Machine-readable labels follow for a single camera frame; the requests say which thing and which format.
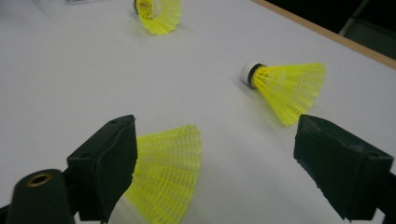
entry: white tabletop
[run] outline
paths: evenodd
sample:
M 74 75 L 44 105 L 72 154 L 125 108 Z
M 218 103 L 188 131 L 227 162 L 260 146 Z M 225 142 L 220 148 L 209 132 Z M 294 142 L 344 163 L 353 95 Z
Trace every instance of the white tabletop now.
M 155 36 L 130 0 L 0 2 L 0 206 L 21 178 L 64 170 L 102 125 L 134 114 L 138 135 L 190 123 L 202 132 L 181 223 L 347 223 L 293 158 L 297 125 L 282 126 L 239 72 L 250 61 L 325 63 L 309 114 L 395 157 L 395 70 L 247 0 L 182 9 L 177 29 Z

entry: shuttlecock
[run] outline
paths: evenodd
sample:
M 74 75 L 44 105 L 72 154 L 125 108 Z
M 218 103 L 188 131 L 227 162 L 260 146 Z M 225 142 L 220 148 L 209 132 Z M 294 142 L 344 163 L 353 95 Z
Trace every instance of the shuttlecock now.
M 202 145 L 194 125 L 137 137 L 138 159 L 125 196 L 148 223 L 178 223 L 197 183 Z
M 322 63 L 266 66 L 248 63 L 242 80 L 257 88 L 285 125 L 298 121 L 315 102 L 325 78 Z
M 180 0 L 134 0 L 134 9 L 143 25 L 155 35 L 174 30 L 181 15 Z

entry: badminton birdie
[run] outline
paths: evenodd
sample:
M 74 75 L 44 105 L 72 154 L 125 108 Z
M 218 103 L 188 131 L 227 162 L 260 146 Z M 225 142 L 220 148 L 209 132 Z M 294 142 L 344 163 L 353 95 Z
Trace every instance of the badminton birdie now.
M 251 88 L 259 90 L 280 121 L 288 126 L 315 102 L 323 85 L 325 67 L 322 63 L 280 66 L 248 63 L 241 77 Z
M 125 196 L 148 223 L 178 223 L 189 206 L 201 165 L 194 125 L 137 138 L 138 159 Z
M 174 30 L 181 14 L 180 0 L 134 0 L 134 9 L 143 25 L 155 35 Z

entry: white table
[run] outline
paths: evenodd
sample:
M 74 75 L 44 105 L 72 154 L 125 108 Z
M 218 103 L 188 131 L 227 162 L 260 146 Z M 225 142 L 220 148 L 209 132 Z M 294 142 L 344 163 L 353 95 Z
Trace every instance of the white table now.
M 181 223 L 348 223 L 292 157 L 296 125 L 282 126 L 239 72 L 250 61 L 325 63 L 309 114 L 395 157 L 395 70 L 250 1 L 182 8 L 177 29 L 154 36 L 129 0 L 0 2 L 0 206 L 21 178 L 64 170 L 102 125 L 134 114 L 138 135 L 190 123 L 202 132 Z

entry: brown edge trim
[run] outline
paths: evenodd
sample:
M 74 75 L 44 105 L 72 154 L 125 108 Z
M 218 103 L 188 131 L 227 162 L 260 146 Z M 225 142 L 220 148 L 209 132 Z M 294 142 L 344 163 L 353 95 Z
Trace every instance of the brown edge trim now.
M 396 61 L 395 60 L 393 60 L 381 53 L 378 53 L 375 50 L 366 48 L 363 45 L 360 45 L 360 44 L 358 44 L 352 40 L 349 40 L 339 34 L 329 31 L 319 25 L 314 24 L 311 21 L 303 19 L 303 18 L 301 18 L 295 14 L 292 14 L 289 11 L 287 11 L 281 7 L 278 7 L 272 3 L 269 3 L 267 1 L 264 1 L 264 0 L 251 0 L 251 1 L 253 1 L 263 7 L 266 7 L 268 9 L 276 12 L 277 14 L 288 18 L 289 20 L 295 21 L 295 22 L 301 24 L 302 26 L 304 26 L 304 27 L 306 27 L 320 35 L 324 35 L 325 37 L 327 37 L 341 45 L 344 45 L 347 48 L 353 49 L 353 50 L 357 51 L 358 53 L 365 55 L 379 63 L 382 63 L 388 67 L 396 69 Z

